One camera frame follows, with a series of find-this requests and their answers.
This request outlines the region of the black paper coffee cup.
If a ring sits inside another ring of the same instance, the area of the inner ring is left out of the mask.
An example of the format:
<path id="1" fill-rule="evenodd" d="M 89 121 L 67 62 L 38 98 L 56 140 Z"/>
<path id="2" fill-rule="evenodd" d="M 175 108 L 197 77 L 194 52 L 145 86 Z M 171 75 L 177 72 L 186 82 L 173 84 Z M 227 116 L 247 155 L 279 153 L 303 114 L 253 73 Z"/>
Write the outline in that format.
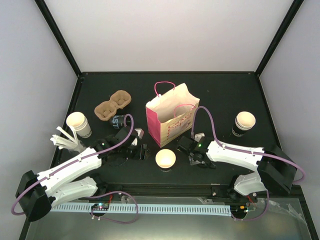
<path id="1" fill-rule="evenodd" d="M 176 162 L 176 155 L 170 149 L 162 149 L 155 155 L 155 162 L 162 172 L 170 172 Z"/>

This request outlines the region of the cake print paper bag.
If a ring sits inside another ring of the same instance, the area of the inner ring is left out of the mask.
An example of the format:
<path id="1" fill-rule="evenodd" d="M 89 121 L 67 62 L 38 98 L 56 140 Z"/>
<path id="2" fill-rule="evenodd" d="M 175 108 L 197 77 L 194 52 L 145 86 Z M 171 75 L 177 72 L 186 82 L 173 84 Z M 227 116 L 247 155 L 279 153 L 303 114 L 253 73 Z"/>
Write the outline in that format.
<path id="1" fill-rule="evenodd" d="M 148 132 L 159 147 L 164 147 L 192 127 L 192 121 L 200 99 L 193 96 L 185 83 L 175 85 L 164 94 L 157 92 L 158 81 L 154 85 L 156 97 L 145 105 Z"/>

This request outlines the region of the brown cardboard cup carrier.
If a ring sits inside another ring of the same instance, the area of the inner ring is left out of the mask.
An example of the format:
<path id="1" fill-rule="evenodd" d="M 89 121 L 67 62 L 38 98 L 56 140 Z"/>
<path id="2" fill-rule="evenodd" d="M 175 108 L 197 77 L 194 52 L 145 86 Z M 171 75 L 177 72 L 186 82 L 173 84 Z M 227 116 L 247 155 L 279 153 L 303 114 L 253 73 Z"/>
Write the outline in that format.
<path id="1" fill-rule="evenodd" d="M 108 121 L 116 115 L 117 110 L 122 110 L 131 101 L 132 97 L 127 91 L 118 90 L 110 96 L 108 101 L 104 101 L 96 106 L 94 113 L 101 121 Z"/>

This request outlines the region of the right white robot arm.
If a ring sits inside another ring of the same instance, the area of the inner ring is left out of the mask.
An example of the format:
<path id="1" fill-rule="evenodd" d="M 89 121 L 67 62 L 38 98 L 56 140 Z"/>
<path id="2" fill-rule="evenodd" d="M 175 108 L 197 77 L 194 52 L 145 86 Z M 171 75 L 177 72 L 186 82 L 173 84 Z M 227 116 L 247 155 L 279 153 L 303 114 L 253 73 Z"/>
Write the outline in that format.
<path id="1" fill-rule="evenodd" d="M 276 145 L 244 147 L 212 137 L 183 136 L 177 150 L 188 157 L 186 176 L 191 184 L 211 185 L 220 202 L 243 203 L 264 191 L 288 196 L 297 173 L 293 161 Z"/>

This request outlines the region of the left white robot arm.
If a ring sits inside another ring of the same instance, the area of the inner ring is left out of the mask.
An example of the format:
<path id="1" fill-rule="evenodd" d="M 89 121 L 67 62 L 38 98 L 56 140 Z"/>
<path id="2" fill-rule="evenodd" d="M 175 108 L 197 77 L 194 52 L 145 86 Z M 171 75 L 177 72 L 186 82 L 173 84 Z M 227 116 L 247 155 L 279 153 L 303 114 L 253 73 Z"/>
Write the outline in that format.
<path id="1" fill-rule="evenodd" d="M 15 194 L 17 204 L 22 208 L 21 215 L 29 222 L 35 222 L 61 204 L 80 198 L 103 199 L 108 188 L 99 177 L 77 178 L 107 161 L 144 160 L 147 145 L 141 143 L 143 135 L 141 128 L 126 126 L 56 167 L 39 173 L 25 172 Z"/>

